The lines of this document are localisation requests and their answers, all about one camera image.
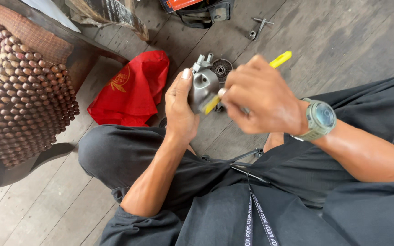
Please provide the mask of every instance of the black shirt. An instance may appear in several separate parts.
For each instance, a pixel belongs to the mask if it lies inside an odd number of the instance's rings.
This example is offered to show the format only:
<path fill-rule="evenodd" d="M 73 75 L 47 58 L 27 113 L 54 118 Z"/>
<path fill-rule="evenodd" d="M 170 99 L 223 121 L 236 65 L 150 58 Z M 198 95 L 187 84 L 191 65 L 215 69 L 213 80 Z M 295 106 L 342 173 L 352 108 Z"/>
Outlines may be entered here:
<path fill-rule="evenodd" d="M 342 185 L 329 194 L 322 217 L 295 195 L 252 187 L 282 246 L 394 245 L 394 182 Z M 171 211 L 145 218 L 118 207 L 100 245 L 244 245 L 249 198 L 246 183 L 195 197 L 183 224 Z M 253 225 L 254 245 L 270 245 L 256 207 Z"/>

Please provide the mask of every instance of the yellow tool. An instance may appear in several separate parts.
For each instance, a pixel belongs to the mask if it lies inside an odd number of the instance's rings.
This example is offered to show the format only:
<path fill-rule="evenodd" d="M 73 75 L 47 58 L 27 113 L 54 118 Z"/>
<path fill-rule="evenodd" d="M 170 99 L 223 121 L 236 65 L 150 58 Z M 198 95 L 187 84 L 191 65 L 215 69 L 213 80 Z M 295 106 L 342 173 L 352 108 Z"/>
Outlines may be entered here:
<path fill-rule="evenodd" d="M 283 53 L 282 55 L 278 56 L 276 59 L 274 59 L 269 65 L 272 68 L 277 68 L 280 66 L 282 63 L 286 62 L 288 59 L 291 58 L 291 51 L 287 51 Z M 214 96 L 204 107 L 202 107 L 202 113 L 205 113 L 205 115 L 209 114 L 217 103 L 220 102 L 220 97 L 218 95 Z"/>

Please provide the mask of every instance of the logo on bag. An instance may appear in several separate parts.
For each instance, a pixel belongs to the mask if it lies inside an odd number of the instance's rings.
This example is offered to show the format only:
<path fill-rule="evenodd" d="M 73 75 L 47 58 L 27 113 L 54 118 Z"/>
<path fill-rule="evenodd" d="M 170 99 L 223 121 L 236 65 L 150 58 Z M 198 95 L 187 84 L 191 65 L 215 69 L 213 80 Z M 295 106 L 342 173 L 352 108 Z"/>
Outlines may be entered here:
<path fill-rule="evenodd" d="M 110 85 L 112 90 L 115 91 L 115 88 L 120 92 L 126 92 L 124 90 L 123 85 L 125 85 L 129 81 L 130 77 L 130 67 L 126 65 L 123 70 L 119 71 L 119 73 L 113 77 L 109 82 L 107 82 L 106 86 Z"/>

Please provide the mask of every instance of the orange box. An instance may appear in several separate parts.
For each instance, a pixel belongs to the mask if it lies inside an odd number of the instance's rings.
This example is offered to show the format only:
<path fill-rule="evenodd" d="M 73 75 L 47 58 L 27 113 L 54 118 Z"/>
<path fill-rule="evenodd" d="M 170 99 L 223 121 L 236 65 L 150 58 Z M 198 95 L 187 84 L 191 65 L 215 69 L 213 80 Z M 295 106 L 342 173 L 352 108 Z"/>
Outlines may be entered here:
<path fill-rule="evenodd" d="M 203 0 L 160 0 L 167 14 Z"/>

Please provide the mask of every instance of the gear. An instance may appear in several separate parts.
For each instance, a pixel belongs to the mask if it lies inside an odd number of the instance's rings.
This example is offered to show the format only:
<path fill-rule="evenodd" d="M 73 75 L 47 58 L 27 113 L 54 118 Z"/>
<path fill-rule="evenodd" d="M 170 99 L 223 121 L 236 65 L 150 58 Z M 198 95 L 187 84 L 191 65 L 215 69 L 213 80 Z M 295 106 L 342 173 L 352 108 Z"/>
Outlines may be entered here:
<path fill-rule="evenodd" d="M 226 77 L 233 68 L 232 63 L 226 59 L 217 59 L 212 63 L 212 65 L 211 71 L 217 75 L 218 81 L 221 84 L 226 82 Z"/>

